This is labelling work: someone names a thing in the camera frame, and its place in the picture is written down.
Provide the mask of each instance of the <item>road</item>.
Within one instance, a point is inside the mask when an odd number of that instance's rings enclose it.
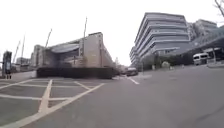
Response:
[[[2,80],[0,126],[220,128],[223,76],[223,68],[193,66],[114,80]]]

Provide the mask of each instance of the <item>sky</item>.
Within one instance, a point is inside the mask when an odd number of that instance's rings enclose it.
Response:
[[[113,60],[118,57],[128,66],[145,12],[181,14],[188,22],[224,23],[214,0],[0,0],[0,59],[6,50],[14,57],[24,36],[23,56],[30,58],[34,45],[45,46],[51,28],[49,46],[81,38],[87,17],[86,35],[102,32]]]

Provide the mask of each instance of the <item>parked car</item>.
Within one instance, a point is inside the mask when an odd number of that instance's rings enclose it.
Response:
[[[126,75],[127,76],[136,76],[136,75],[138,75],[138,70],[136,68],[128,68]]]

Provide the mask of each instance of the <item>modern building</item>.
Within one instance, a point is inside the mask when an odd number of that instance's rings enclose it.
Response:
[[[137,53],[136,53],[136,48],[135,46],[132,47],[131,52],[129,54],[129,57],[131,59],[131,63],[132,65],[136,65],[138,62],[138,57],[137,57]]]
[[[190,41],[193,41],[194,39],[198,37],[195,31],[194,23],[187,23],[187,31],[188,31]]]
[[[167,54],[188,43],[188,29],[184,16],[145,13],[135,39],[135,49],[139,59],[148,64],[152,63],[151,58],[154,54]]]
[[[31,57],[31,66],[112,67],[113,61],[103,43],[103,34],[98,32],[48,48],[36,45]]]
[[[194,23],[195,32],[197,36],[204,36],[208,33],[212,32],[213,30],[217,29],[217,24],[207,20],[197,20]]]

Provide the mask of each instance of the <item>sidewalk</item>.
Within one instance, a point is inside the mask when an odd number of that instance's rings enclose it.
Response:
[[[224,61],[216,62],[216,63],[208,63],[208,68],[224,68]]]

